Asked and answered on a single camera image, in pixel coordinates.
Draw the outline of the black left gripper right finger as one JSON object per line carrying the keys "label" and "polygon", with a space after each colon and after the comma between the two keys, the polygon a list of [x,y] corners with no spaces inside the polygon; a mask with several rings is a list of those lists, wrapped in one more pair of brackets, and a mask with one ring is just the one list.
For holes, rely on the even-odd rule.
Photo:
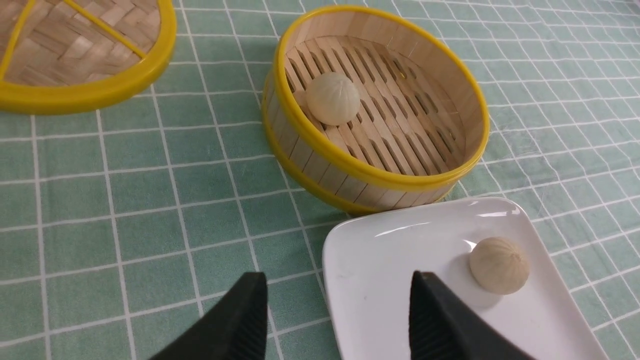
{"label": "black left gripper right finger", "polygon": [[532,360],[434,272],[414,271],[408,341],[412,360]]}

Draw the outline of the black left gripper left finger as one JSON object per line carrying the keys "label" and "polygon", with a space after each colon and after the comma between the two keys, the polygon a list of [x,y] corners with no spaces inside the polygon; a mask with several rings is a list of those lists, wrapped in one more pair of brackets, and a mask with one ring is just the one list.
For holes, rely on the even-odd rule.
{"label": "black left gripper left finger", "polygon": [[245,272],[201,319],[153,355],[153,360],[264,360],[268,285],[263,272]]}

